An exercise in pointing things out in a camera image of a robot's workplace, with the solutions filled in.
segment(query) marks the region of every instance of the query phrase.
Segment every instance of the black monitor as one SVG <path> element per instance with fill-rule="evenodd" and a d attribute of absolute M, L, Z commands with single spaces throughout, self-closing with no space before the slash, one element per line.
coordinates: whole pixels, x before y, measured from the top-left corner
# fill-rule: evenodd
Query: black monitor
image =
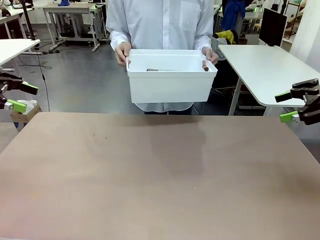
<path fill-rule="evenodd" d="M 287 16 L 265 8 L 259 39 L 269 46 L 281 45 L 287 23 Z"/>

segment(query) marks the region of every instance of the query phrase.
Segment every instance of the blue object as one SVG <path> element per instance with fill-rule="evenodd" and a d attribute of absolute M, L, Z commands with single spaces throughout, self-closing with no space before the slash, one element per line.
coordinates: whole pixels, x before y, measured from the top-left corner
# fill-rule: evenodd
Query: blue object
<path fill-rule="evenodd" d="M 69 6 L 70 2 L 69 0 L 61 0 L 61 3 L 58 4 L 59 7 L 65 7 L 65 6 Z"/>
<path fill-rule="evenodd" d="M 221 24 L 225 31 L 233 30 L 235 28 L 239 11 L 242 18 L 244 18 L 246 16 L 246 1 L 228 0 L 228 3 L 225 6 Z"/>

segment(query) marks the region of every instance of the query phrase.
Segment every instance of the cardboard box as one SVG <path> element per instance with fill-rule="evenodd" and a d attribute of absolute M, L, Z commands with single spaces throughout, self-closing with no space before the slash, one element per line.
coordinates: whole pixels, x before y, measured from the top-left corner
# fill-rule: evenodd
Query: cardboard box
<path fill-rule="evenodd" d="M 42 110 L 40 108 L 39 103 L 27 114 L 22 114 L 21 112 L 13 111 L 10 116 L 15 128 L 18 131 L 21 131 L 30 121 L 31 119 L 37 114 L 41 113 Z"/>

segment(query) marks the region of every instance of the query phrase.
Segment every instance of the gray floor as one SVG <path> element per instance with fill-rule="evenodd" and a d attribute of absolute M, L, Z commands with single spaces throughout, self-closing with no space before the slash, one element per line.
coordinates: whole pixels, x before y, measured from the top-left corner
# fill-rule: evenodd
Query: gray floor
<path fill-rule="evenodd" d="M 45 25 L 33 26 L 36 38 L 41 40 L 40 51 L 51 47 L 50 36 Z M 248 36 L 250 44 L 257 36 Z M 131 103 L 129 79 L 124 68 L 120 67 L 114 51 L 107 44 L 101 45 L 95 53 L 87 45 L 61 46 L 60 53 L 39 56 L 41 65 L 50 66 L 43 74 L 48 88 L 50 110 L 53 112 L 143 114 Z M 48 111 L 47 94 L 40 68 L 35 55 L 20 55 L 19 64 L 24 80 L 39 87 L 37 96 L 26 95 L 19 91 L 6 93 L 9 99 L 37 100 Z M 227 115 L 229 103 L 219 94 L 210 96 L 214 104 L 196 103 L 195 107 L 203 115 Z M 11 122 L 10 113 L 0 110 L 0 122 Z M 242 111 L 238 115 L 260 115 L 261 112 Z M 311 153 L 320 159 L 319 144 L 306 145 Z"/>

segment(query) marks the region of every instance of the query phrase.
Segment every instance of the hand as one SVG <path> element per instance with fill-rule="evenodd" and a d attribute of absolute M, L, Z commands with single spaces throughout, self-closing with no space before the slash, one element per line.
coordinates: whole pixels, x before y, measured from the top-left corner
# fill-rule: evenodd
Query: hand
<path fill-rule="evenodd" d="M 129 57 L 129 52 L 131 50 L 131 43 L 125 41 L 123 43 L 120 43 L 116 48 L 115 48 L 115 58 L 118 64 L 122 67 L 127 66 L 127 57 Z"/>
<path fill-rule="evenodd" d="M 210 49 L 209 47 L 205 46 L 204 48 L 202 48 L 202 54 L 205 55 L 205 58 L 212 62 L 214 65 L 216 65 L 218 63 L 218 55 L 215 54 L 214 51 L 212 51 L 212 49 Z"/>

